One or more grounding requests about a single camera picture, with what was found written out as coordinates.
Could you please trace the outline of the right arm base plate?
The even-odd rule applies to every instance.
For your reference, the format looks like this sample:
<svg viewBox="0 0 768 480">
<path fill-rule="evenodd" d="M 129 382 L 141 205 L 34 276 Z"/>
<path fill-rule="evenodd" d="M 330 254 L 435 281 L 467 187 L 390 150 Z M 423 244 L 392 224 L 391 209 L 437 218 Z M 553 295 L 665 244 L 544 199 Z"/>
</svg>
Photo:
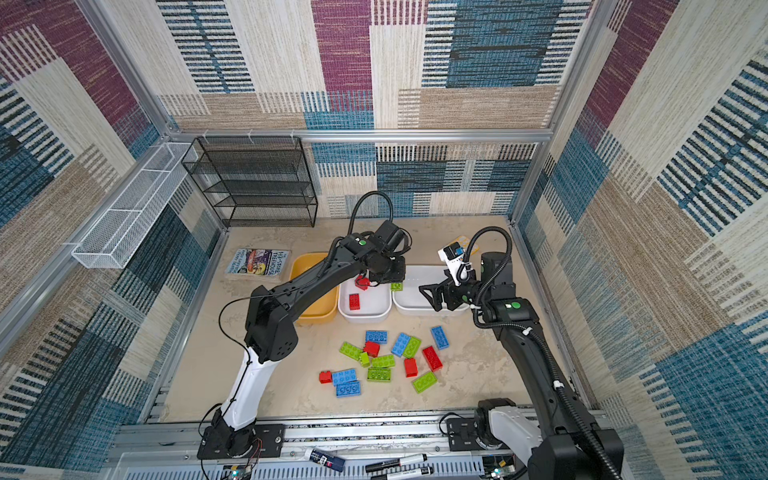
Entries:
<svg viewBox="0 0 768 480">
<path fill-rule="evenodd" d="M 498 444 L 491 444 L 481 439 L 473 419 L 450 416 L 443 424 L 451 452 L 494 450 L 499 447 Z"/>
</svg>

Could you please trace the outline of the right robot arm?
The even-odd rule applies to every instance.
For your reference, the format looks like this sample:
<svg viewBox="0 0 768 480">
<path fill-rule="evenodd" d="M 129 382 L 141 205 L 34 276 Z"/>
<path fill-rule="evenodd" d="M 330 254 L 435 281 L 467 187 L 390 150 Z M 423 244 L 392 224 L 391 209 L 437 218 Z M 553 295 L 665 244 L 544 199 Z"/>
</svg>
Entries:
<svg viewBox="0 0 768 480">
<path fill-rule="evenodd" d="M 530 479 L 621 478 L 622 441 L 597 423 L 565 379 L 537 312 L 516 292 L 508 254 L 484 253 L 475 270 L 464 252 L 458 244 L 440 249 L 445 278 L 419 291 L 435 310 L 470 307 L 475 326 L 492 331 L 511 357 L 536 412 L 529 421 L 508 400 L 479 402 L 479 443 L 509 447 Z"/>
</svg>

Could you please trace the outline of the red lego brick tall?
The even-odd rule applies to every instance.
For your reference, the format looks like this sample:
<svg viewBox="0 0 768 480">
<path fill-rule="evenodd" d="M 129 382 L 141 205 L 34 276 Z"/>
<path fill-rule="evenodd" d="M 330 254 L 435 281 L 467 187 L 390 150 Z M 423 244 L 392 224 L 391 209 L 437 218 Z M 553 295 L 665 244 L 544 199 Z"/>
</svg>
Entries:
<svg viewBox="0 0 768 480">
<path fill-rule="evenodd" d="M 366 291 L 370 288 L 371 282 L 365 275 L 359 275 L 354 280 L 354 285 L 361 291 Z"/>
</svg>

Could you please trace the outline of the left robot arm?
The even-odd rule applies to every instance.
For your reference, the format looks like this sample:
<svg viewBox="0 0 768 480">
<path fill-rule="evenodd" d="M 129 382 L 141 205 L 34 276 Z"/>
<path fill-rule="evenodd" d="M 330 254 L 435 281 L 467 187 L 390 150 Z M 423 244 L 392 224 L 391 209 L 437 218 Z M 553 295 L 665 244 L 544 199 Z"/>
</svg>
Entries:
<svg viewBox="0 0 768 480">
<path fill-rule="evenodd" d="M 374 232 L 335 238 L 325 257 L 309 270 L 272 289 L 263 286 L 247 298 L 243 360 L 232 390 L 211 422 L 240 433 L 257 418 L 258 406 L 277 364 L 298 344 L 294 323 L 328 292 L 360 274 L 379 284 L 405 278 L 405 258 L 413 244 L 407 230 L 384 222 Z"/>
</svg>

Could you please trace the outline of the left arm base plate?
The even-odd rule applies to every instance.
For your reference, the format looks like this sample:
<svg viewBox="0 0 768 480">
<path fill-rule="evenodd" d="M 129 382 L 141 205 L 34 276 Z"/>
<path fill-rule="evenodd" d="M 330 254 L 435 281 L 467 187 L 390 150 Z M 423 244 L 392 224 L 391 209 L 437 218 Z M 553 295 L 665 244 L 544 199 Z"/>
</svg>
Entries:
<svg viewBox="0 0 768 480">
<path fill-rule="evenodd" d="M 235 431 L 221 421 L 204 430 L 196 457 L 198 460 L 277 458 L 284 435 L 284 424 L 253 423 Z"/>
</svg>

